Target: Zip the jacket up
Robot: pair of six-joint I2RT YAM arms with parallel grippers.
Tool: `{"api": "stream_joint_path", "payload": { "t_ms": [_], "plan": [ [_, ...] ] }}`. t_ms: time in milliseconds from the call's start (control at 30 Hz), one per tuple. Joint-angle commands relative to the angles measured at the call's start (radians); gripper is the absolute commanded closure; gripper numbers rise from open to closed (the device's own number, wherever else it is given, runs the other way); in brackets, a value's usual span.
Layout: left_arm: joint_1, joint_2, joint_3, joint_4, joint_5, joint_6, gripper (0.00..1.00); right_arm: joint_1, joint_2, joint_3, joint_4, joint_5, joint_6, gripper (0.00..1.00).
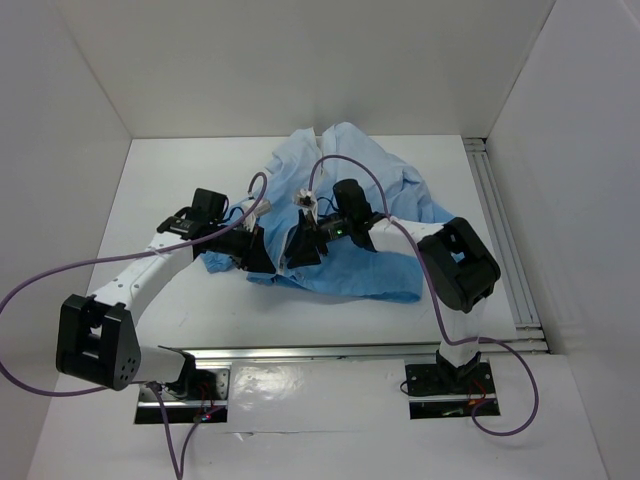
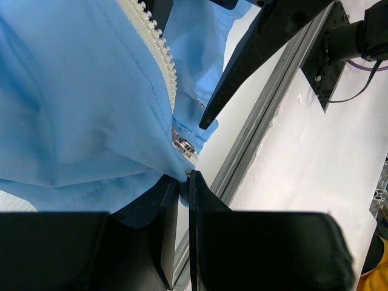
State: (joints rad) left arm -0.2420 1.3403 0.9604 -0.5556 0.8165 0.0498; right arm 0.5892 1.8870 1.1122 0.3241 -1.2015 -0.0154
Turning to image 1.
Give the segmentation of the light blue zip jacket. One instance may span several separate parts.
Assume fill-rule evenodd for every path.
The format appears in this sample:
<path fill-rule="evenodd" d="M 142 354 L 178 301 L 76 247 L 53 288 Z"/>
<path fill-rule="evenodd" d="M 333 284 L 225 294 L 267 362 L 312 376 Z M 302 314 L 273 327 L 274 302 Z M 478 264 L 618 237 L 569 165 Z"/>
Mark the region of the light blue zip jacket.
<path fill-rule="evenodd" d="M 424 274 L 406 233 L 426 236 L 431 225 L 452 220 L 438 205 L 418 170 L 387 152 L 351 123 L 295 131 L 272 153 L 265 166 L 270 213 L 261 218 L 265 247 L 276 271 L 250 273 L 249 282 L 306 289 L 328 295 L 415 303 L 423 294 Z M 349 236 L 332 241 L 320 264 L 290 268 L 284 255 L 298 224 L 295 194 L 310 187 L 322 202 L 320 213 L 338 203 L 333 186 L 354 179 L 382 218 L 357 246 Z"/>

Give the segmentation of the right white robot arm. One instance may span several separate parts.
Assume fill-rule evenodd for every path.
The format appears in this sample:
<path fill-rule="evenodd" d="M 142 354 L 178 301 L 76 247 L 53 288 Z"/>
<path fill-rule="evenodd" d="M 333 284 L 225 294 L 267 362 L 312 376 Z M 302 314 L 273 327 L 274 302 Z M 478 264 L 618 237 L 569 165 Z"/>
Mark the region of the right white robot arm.
<path fill-rule="evenodd" d="M 501 271 L 470 223 L 455 217 L 446 223 L 420 223 L 393 216 L 387 206 L 372 209 L 354 179 L 333 187 L 337 211 L 325 218 L 309 189 L 294 195 L 298 226 L 284 256 L 291 269 L 318 265 L 328 244 L 344 237 L 374 253 L 394 253 L 419 262 L 441 334 L 436 379 L 448 392 L 460 391 L 480 362 L 479 323 Z"/>

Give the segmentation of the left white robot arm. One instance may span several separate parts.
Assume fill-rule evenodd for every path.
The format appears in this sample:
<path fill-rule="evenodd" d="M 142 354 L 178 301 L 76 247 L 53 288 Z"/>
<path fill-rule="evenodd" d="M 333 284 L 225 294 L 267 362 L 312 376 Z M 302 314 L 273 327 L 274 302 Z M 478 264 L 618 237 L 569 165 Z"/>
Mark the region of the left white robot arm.
<path fill-rule="evenodd" d="M 191 205 L 164 220 L 142 257 L 88 296 L 71 295 L 60 313 L 56 349 L 59 372 L 114 391 L 155 382 L 176 399 L 197 387 L 196 360 L 175 347 L 143 347 L 136 326 L 156 296 L 202 253 L 228 256 L 240 270 L 273 273 L 264 245 L 261 216 L 268 200 L 242 206 L 225 224 L 226 196 L 199 189 Z"/>

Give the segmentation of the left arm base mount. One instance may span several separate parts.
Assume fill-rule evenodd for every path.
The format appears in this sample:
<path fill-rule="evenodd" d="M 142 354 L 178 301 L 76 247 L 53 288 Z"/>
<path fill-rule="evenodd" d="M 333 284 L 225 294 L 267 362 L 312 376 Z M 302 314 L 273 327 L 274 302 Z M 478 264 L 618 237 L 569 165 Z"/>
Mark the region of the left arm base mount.
<path fill-rule="evenodd" d="M 229 367 L 199 367 L 193 354 L 160 346 L 143 348 L 141 360 L 136 425 L 227 421 Z"/>

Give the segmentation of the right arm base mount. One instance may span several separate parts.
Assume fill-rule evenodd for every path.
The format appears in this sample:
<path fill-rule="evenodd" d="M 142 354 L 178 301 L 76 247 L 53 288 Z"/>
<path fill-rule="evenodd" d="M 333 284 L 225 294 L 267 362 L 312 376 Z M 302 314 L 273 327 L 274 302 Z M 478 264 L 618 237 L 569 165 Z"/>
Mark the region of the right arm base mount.
<path fill-rule="evenodd" d="M 460 378 L 446 372 L 438 360 L 408 363 L 405 375 L 399 390 L 407 397 L 411 420 L 470 417 L 474 408 L 479 417 L 501 414 L 493 372 L 486 360 Z"/>

